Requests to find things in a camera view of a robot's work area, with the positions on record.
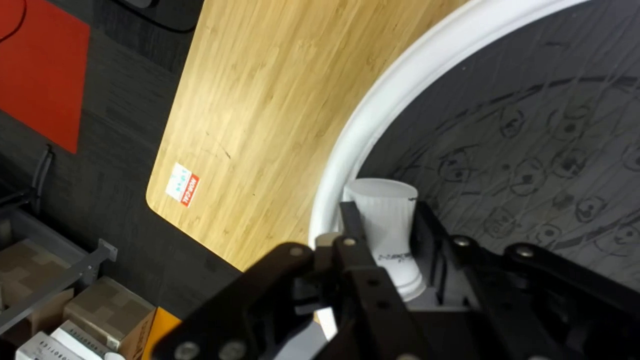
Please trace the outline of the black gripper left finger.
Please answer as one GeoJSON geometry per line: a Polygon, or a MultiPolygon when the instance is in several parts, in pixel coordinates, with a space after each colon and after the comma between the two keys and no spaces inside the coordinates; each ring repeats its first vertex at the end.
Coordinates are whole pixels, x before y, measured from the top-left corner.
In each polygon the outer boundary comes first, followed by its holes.
{"type": "Polygon", "coordinates": [[[316,246],[319,303],[335,316],[335,335],[314,360],[427,360],[412,316],[365,243],[354,202],[340,204],[342,229],[316,246]]]}

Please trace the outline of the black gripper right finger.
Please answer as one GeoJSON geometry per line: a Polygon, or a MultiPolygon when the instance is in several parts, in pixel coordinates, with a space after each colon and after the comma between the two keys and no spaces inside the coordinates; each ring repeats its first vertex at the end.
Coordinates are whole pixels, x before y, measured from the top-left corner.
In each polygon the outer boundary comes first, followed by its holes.
{"type": "Polygon", "coordinates": [[[640,360],[638,292],[530,241],[489,251],[426,202],[413,236],[430,247],[436,301],[479,319],[487,360],[640,360]]]}

